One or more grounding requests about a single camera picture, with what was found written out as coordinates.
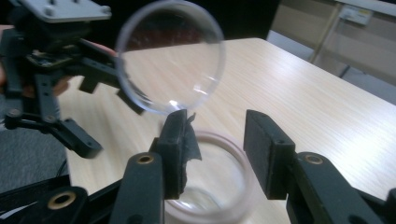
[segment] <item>clear plastic lid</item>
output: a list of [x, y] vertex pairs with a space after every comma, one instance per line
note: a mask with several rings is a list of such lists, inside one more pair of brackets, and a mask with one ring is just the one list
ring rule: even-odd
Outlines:
[[117, 69], [122, 89], [147, 111], [169, 114], [198, 106], [214, 91], [225, 53], [217, 23], [185, 1], [158, 1], [123, 26]]

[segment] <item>light wood grain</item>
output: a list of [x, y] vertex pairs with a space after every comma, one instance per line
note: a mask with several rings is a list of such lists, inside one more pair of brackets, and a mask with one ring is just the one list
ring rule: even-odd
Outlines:
[[[330, 159], [349, 183], [385, 199], [396, 186], [396, 106], [260, 39], [226, 41], [222, 80], [196, 112], [193, 127], [243, 142], [247, 109], [271, 116], [296, 143]], [[68, 151], [73, 185], [93, 193], [120, 179], [128, 159], [147, 151], [164, 116], [137, 116], [101, 85], [90, 95], [76, 88], [60, 97], [65, 118], [75, 119], [104, 147], [94, 160]], [[245, 223], [288, 223], [284, 202], [258, 205]]]

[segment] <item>cable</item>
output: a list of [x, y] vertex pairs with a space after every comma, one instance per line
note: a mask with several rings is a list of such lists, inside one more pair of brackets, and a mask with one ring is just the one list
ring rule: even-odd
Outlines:
[[65, 166], [66, 166], [66, 159], [64, 159], [64, 162], [62, 162], [62, 165], [59, 167], [58, 172], [56, 173], [56, 177], [61, 176]]

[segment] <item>screw hole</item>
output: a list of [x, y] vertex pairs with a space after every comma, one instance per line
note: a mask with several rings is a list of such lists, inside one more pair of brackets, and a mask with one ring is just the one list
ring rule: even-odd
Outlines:
[[55, 199], [55, 203], [64, 203], [67, 202], [67, 200], [70, 199], [69, 195], [62, 195], [61, 197]]
[[137, 162], [140, 164], [147, 164], [151, 163], [152, 161], [154, 161], [154, 158], [152, 156], [142, 156]]
[[323, 163], [323, 159], [315, 155], [306, 155], [304, 158], [307, 162], [315, 165], [320, 165]]

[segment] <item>mounting plate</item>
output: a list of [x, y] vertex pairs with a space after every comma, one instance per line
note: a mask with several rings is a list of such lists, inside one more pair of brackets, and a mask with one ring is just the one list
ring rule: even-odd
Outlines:
[[21, 0], [40, 20], [49, 23], [99, 21], [111, 17], [110, 7], [90, 0]]

